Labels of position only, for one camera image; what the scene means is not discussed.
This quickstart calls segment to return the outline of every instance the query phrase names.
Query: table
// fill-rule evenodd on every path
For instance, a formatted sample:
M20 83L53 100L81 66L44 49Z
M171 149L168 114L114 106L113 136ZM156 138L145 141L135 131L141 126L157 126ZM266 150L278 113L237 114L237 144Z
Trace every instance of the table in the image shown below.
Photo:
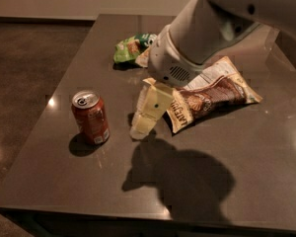
M213 59L228 55L263 96L260 104L224 109L176 135L161 119L146 140L129 137L148 74L114 66L114 46L157 34L172 20L98 18L0 188L0 213L30 231L73 236L296 233L296 71L269 44L271 28L259 27ZM71 114L71 98L82 89L106 103L111 136L100 147L81 141Z

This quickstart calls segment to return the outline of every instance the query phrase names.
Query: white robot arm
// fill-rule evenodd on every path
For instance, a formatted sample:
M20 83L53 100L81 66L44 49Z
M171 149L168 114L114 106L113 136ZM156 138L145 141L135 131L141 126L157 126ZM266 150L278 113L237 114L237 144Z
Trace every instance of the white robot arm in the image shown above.
M186 85L259 23L296 39L296 0L190 0L151 46L148 73L157 83L142 90L130 135L144 138L170 105L171 87Z

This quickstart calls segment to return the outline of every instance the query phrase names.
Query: soda can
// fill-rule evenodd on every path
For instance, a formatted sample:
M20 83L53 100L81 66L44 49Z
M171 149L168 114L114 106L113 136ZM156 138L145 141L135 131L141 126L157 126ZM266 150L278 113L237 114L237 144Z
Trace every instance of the soda can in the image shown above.
M105 103L94 91L80 91L72 98L72 113L86 142L98 145L110 136Z

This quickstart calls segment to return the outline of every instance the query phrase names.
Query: floor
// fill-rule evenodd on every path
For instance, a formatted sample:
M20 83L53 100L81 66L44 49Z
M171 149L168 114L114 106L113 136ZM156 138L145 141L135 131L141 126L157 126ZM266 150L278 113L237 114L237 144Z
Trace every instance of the floor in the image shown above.
M0 23L0 185L92 24ZM0 215L0 236L32 235Z

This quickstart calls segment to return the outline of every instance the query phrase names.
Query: can top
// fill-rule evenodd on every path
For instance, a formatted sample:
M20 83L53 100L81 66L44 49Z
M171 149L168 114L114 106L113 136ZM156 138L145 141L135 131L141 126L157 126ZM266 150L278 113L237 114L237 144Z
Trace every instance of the can top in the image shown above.
M80 91L72 98L72 105L79 109L88 109L97 104L99 94L94 91Z

